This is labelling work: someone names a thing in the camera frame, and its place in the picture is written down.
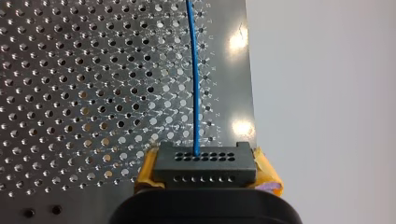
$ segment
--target wire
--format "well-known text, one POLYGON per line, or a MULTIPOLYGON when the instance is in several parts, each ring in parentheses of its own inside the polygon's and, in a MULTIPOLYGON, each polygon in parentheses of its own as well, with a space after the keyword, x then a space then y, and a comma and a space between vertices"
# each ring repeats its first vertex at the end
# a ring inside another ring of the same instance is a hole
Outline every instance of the wire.
POLYGON ((199 156, 199 71, 198 71, 198 54, 197 54, 197 39, 195 36, 194 13, 192 11, 192 3, 186 0, 187 16, 189 18, 189 28, 191 37, 191 58, 192 58, 192 96, 193 96, 193 131, 194 142, 193 151, 194 156, 199 156))

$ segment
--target white background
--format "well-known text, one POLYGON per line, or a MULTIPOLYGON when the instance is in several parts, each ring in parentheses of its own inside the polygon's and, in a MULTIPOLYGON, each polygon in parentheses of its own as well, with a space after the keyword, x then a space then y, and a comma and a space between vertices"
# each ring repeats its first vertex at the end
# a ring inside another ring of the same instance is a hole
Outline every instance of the white background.
POLYGON ((258 145, 306 224, 396 223, 396 1, 247 0, 258 145))

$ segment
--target cable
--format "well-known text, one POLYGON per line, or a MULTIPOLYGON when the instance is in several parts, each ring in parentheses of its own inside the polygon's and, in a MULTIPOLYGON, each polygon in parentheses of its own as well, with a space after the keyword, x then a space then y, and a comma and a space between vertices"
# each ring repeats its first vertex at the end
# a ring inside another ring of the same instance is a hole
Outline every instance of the cable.
POLYGON ((187 16, 189 18, 189 28, 191 37, 191 58, 192 58, 192 95, 193 95, 193 131, 194 131, 194 142, 193 142, 193 154, 199 156, 199 72, 198 72, 198 54, 197 54, 197 40, 195 36, 195 25, 194 25, 194 13, 192 11, 192 3, 186 0, 187 16))

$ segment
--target perforated metal sheet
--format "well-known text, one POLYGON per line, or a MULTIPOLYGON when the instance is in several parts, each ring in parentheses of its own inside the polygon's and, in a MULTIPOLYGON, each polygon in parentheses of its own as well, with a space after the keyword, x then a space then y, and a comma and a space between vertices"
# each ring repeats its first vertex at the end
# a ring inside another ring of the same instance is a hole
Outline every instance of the perforated metal sheet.
MULTIPOLYGON (((201 144, 255 146, 245 2, 196 1, 194 10, 201 144)), ((34 222, 106 222, 133 194, 151 144, 192 145, 184 1, 2 1, 0 45, 0 215, 9 223, 27 221, 28 207, 34 222)))

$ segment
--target yellow clamp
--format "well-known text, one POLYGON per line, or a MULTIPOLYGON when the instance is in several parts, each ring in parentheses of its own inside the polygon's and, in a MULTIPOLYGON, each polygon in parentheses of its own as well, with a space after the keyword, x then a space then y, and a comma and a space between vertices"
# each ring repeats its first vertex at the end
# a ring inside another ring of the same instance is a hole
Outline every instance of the yellow clamp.
MULTIPOLYGON (((164 183, 159 183, 152 180, 152 169, 155 164, 155 159, 157 158, 158 150, 159 149, 157 147, 154 147, 147 152, 143 166, 137 177, 136 183, 134 184, 134 192, 138 192, 144 188, 165 189, 164 183)), ((247 186, 247 188, 261 189, 261 186, 274 184, 269 190, 271 190, 277 196, 282 195, 283 181, 280 179, 274 167, 262 153, 262 149, 260 147, 254 149, 253 156, 257 167, 256 182, 247 186)))

